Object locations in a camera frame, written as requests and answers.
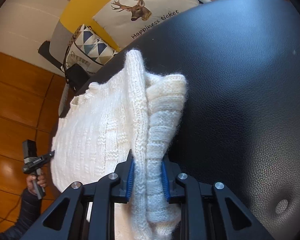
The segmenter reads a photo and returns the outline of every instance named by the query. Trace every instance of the pillow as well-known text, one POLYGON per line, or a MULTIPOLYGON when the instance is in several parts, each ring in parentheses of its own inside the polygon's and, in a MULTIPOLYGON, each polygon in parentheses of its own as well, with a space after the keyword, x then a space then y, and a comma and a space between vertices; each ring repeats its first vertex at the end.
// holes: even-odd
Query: pillow
POLYGON ((111 0, 93 20, 122 49, 157 24, 198 4, 198 0, 111 0))
POLYGON ((91 27, 82 25, 75 32, 66 56, 66 68, 79 64, 88 74, 96 73, 117 52, 96 35, 91 27))

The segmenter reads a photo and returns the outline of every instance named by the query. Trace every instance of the blue gripper pad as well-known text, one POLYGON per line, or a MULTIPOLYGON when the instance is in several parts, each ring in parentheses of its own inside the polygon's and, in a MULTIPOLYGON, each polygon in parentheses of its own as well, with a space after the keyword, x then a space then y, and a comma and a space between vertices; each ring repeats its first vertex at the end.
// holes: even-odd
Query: blue gripper pad
POLYGON ((161 171, 162 171, 162 188, 163 188, 163 194, 167 201, 170 200, 170 190, 169 190, 169 179, 167 175, 167 170, 164 165, 164 162, 162 161, 161 164, 161 171))
POLYGON ((132 160, 129 173, 128 173, 128 178, 127 178, 127 192, 126 192, 126 198, 129 201, 131 194, 132 194, 132 189, 133 189, 133 179, 134 179, 134 161, 132 160))

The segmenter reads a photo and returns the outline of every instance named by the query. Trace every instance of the hand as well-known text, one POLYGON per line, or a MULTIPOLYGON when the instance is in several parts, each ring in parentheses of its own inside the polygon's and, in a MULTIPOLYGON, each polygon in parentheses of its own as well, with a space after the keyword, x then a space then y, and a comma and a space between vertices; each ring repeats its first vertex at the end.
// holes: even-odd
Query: hand
MULTIPOLYGON (((33 183, 32 183, 32 181, 35 180, 35 179, 36 179, 35 175, 28 175, 28 177, 26 178, 28 191, 33 195, 37 195, 37 193, 35 192, 33 183)), ((43 170, 41 170, 41 175, 38 177, 37 184, 38 184, 38 186, 41 186, 41 187, 46 187, 47 186, 47 180, 46 180, 46 177, 43 173, 43 170)))

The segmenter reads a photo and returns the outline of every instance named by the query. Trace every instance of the blue triangle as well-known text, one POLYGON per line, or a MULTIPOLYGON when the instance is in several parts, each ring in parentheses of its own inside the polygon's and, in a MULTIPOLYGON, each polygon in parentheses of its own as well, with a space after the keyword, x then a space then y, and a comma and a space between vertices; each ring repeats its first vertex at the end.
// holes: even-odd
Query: blue triangle
POLYGON ((85 43, 92 35, 91 32, 83 32, 83 43, 85 43))
POLYGON ((95 46, 95 44, 91 44, 91 45, 84 45, 84 52, 86 54, 89 54, 89 52, 93 49, 93 47, 95 46))
POLYGON ((107 47, 106 44, 98 43, 98 53, 99 53, 99 55, 105 50, 106 47, 107 47))

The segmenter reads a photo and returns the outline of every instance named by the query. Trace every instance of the deer pillow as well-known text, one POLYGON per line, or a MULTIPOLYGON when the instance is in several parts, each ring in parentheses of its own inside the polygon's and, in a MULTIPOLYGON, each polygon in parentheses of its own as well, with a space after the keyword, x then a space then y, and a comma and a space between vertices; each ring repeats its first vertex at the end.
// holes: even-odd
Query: deer pillow
POLYGON ((198 0, 111 0, 93 20, 123 49, 152 27, 198 4, 198 0))

